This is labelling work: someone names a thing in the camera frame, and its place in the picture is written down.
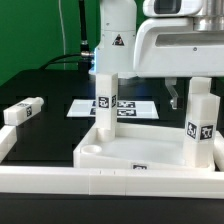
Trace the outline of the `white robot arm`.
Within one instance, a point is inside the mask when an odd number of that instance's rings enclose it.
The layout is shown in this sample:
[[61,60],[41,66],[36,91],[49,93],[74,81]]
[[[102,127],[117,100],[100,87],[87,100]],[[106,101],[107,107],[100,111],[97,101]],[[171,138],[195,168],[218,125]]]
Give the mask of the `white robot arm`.
[[92,75],[163,77],[174,108],[178,77],[224,76],[224,0],[144,0],[143,13],[137,25],[135,0],[100,0]]

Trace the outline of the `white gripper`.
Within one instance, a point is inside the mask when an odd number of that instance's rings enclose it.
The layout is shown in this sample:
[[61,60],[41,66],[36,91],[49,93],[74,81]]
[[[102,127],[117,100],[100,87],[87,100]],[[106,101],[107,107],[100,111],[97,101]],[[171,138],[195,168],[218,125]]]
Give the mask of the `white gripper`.
[[133,69],[139,77],[168,77],[174,110],[183,108],[172,77],[224,76],[224,32],[197,32],[190,18],[151,18],[140,26]]

